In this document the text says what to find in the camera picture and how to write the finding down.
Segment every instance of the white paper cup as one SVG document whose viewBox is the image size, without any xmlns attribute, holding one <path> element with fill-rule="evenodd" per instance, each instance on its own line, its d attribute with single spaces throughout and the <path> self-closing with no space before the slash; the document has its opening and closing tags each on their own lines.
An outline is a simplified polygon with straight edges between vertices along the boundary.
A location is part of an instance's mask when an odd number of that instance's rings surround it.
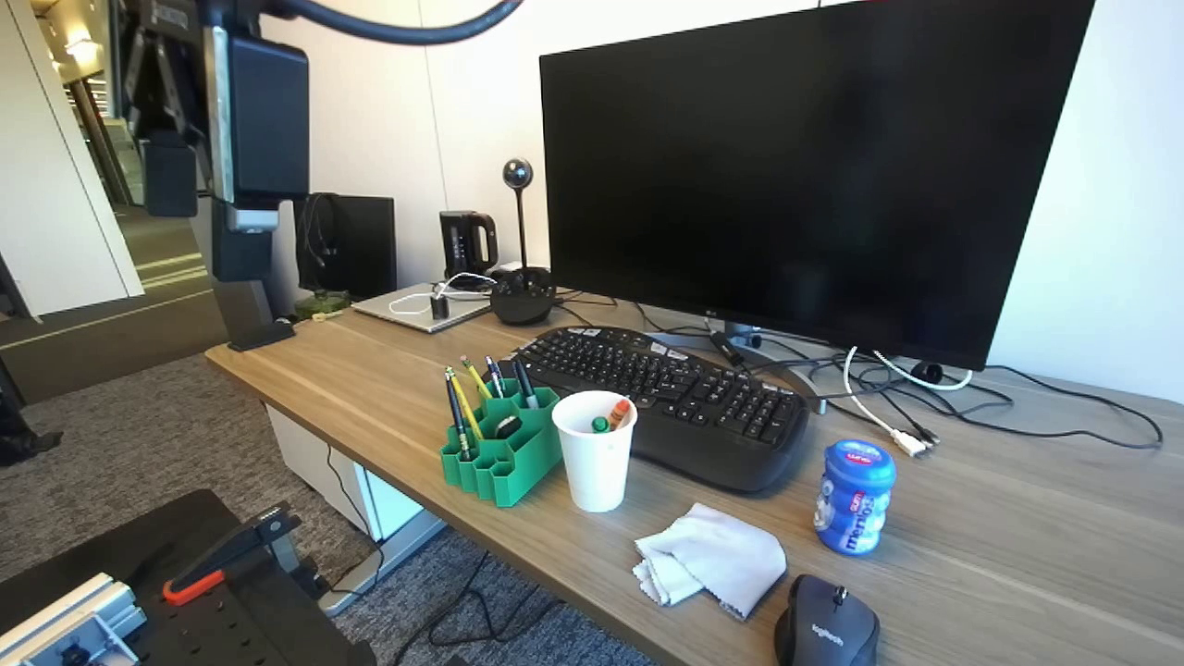
<svg viewBox="0 0 1184 666">
<path fill-rule="evenodd" d="M 630 402 L 630 414 L 618 429 L 596 433 L 593 418 L 607 418 L 621 401 Z M 590 514 L 621 508 L 637 402 L 621 393 L 573 393 L 554 402 L 552 422 L 558 429 L 569 499 Z"/>
</svg>

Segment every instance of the wooden desktop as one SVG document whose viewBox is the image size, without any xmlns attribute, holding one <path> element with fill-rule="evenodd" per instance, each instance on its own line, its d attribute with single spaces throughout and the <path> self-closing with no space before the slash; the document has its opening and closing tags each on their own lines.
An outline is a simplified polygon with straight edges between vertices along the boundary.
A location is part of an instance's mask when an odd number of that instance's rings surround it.
<svg viewBox="0 0 1184 666">
<path fill-rule="evenodd" d="M 580 305 L 580 316 L 646 324 L 635 307 Z M 443 366 L 505 358 L 536 333 L 543 324 L 512 329 L 493 316 L 436 338 L 336 316 L 303 321 L 294 342 L 211 349 L 208 358 L 658 663 L 778 663 L 773 626 L 795 573 L 843 582 L 882 613 L 882 663 L 1184 663 L 1182 407 L 1129 401 L 1164 422 L 1164 450 L 1024 439 L 926 414 L 943 449 L 923 462 L 898 459 L 882 546 L 843 559 L 811 527 L 823 450 L 842 435 L 882 439 L 843 414 L 818 418 L 795 481 L 769 499 L 725 494 L 652 462 L 635 462 L 626 503 L 611 514 L 580 514 L 563 470 L 516 509 L 448 483 Z M 1011 425 L 1146 435 L 1122 414 L 1080 412 L 1007 376 L 991 383 L 1018 395 L 1002 414 Z M 655 605 L 637 588 L 635 540 L 694 503 L 763 527 L 789 552 L 789 576 L 755 617 L 736 620 L 710 596 Z"/>
</svg>

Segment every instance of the blue can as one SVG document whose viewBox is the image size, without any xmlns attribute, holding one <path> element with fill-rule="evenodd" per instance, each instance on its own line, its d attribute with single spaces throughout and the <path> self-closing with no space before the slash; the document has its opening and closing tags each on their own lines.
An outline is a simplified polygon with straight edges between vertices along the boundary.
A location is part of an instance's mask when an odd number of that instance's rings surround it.
<svg viewBox="0 0 1184 666">
<path fill-rule="evenodd" d="M 813 533 L 842 556 L 871 556 L 882 545 L 896 490 L 896 459 L 865 439 L 826 449 Z"/>
</svg>

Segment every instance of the gray carpet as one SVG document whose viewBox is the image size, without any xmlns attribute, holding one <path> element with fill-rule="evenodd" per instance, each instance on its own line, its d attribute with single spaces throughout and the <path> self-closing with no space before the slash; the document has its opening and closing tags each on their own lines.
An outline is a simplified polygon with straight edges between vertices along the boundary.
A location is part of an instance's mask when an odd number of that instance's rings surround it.
<svg viewBox="0 0 1184 666">
<path fill-rule="evenodd" d="M 295 546 L 327 582 L 369 556 L 367 538 L 284 470 L 263 402 L 202 354 L 22 414 L 38 433 L 63 429 L 63 443 L 0 470 L 0 582 L 193 490 L 215 490 L 240 517 L 288 503 L 303 520 Z M 334 620 L 369 641 L 378 663 L 403 645 L 399 663 L 648 663 L 461 533 L 436 538 Z"/>
</svg>

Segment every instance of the wall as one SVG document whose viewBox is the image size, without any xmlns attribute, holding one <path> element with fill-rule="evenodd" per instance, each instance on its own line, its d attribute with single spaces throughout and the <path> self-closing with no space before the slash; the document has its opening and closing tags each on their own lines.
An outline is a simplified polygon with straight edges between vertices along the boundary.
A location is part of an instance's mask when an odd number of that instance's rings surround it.
<svg viewBox="0 0 1184 666">
<path fill-rule="evenodd" d="M 30 316 L 141 295 L 28 0 L 0 5 L 0 256 Z"/>
<path fill-rule="evenodd" d="M 384 0 L 334 7 L 409 26 L 442 26 L 493 0 Z M 802 0 L 533 0 L 501 31 L 448 47 L 389 47 L 310 22 L 266 22 L 316 69 L 310 178 L 322 194 L 399 198 L 399 282 L 443 274 L 442 211 L 474 206 L 501 221 L 516 259 L 512 157 L 543 170 L 536 57 L 672 32 L 685 26 L 813 7 Z M 1101 0 L 1062 116 L 1029 245 L 991 358 L 1184 402 L 1184 62 L 1182 0 Z M 543 261 L 543 194 L 526 194 L 530 259 Z"/>
</svg>

